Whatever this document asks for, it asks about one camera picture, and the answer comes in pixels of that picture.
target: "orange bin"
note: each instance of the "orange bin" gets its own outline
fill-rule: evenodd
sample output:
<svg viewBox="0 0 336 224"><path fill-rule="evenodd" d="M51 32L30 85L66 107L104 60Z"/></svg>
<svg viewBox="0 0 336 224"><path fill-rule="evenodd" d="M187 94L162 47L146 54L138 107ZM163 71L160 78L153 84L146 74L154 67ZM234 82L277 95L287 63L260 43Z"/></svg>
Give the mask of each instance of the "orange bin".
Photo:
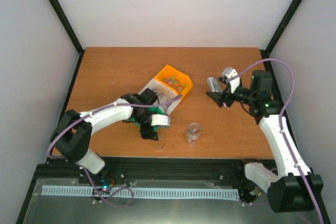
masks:
<svg viewBox="0 0 336 224"><path fill-rule="evenodd" d="M179 91L178 89L175 89L174 87L166 84L164 82L164 80L167 77L172 77L173 80L178 81L178 84L176 85L172 85L172 86L180 86L182 84L184 84L183 86L183 90ZM161 84L165 85L167 88L173 90L176 94L181 94L183 99L185 97L185 95L190 91L190 89L194 86L191 79L189 78L189 76L187 76L186 74L176 70L175 68L166 65L155 77L154 79L158 82L160 82Z"/></svg>

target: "gray floor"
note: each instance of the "gray floor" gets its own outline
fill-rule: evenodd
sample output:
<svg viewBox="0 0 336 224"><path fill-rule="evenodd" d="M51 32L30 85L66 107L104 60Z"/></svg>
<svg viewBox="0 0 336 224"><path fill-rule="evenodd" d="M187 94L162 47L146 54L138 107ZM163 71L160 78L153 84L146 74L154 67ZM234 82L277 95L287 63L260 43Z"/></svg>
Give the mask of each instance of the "gray floor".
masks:
<svg viewBox="0 0 336 224"><path fill-rule="evenodd" d="M25 224L150 224L150 223L305 223L294 213L276 214L268 205L242 207L236 201L224 200L164 200L135 199L125 208L113 208L106 204L92 204L89 197L40 196L43 184L52 185L49 180L40 180L29 207ZM265 200L265 195L258 202ZM113 199L115 204L125 204L128 199ZM314 212L304 214L311 220Z"/></svg>

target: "green object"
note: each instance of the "green object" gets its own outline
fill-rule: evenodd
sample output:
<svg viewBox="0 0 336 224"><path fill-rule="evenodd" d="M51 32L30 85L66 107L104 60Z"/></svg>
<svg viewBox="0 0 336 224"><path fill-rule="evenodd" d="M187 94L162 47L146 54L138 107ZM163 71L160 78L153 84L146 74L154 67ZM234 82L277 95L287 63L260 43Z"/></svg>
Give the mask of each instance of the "green object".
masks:
<svg viewBox="0 0 336 224"><path fill-rule="evenodd" d="M160 114L160 115L163 115L164 113L163 113L163 110L161 109L161 108L158 108L158 107L154 107L154 108L148 108L148 110L150 111L150 112L155 112L156 111L156 113L157 114ZM135 122L135 119L134 118L130 118L129 119L129 121L130 122ZM156 132L157 130L158 130L158 126L155 126L154 127L154 131Z"/></svg>

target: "gray wall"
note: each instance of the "gray wall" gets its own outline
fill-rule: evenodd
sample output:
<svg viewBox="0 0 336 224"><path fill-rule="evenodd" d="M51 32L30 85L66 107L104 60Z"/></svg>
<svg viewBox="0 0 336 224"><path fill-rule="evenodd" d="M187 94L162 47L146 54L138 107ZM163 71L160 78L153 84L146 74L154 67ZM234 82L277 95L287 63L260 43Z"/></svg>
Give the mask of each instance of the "gray wall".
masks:
<svg viewBox="0 0 336 224"><path fill-rule="evenodd" d="M336 4L303 0L271 54L291 66L296 80L288 114L300 152L324 180L322 192L331 222L336 223ZM273 64L287 98L285 68Z"/></svg>
<svg viewBox="0 0 336 224"><path fill-rule="evenodd" d="M1 223L15 223L43 163L76 52L47 0L0 0Z"/></svg>
<svg viewBox="0 0 336 224"><path fill-rule="evenodd" d="M83 46L267 46L291 0L60 0Z"/></svg>

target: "wooden table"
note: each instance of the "wooden table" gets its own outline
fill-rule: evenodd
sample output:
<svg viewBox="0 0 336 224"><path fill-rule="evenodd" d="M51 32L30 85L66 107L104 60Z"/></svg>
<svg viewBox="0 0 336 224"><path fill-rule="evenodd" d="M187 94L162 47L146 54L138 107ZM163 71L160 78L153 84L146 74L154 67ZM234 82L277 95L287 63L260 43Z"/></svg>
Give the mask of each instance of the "wooden table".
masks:
<svg viewBox="0 0 336 224"><path fill-rule="evenodd" d="M164 149L155 150L150 140L141 139L135 124L118 122L92 136L94 152L121 157L273 158L259 126L239 103L220 109L206 95L207 77L217 78L226 67L240 72L260 59L258 48L87 48L67 109L88 111L137 93L168 64L187 74L194 87L170 115L171 127L158 130L166 139ZM251 72L242 76L246 87ZM191 122L202 127L200 141L193 146L185 141Z"/></svg>

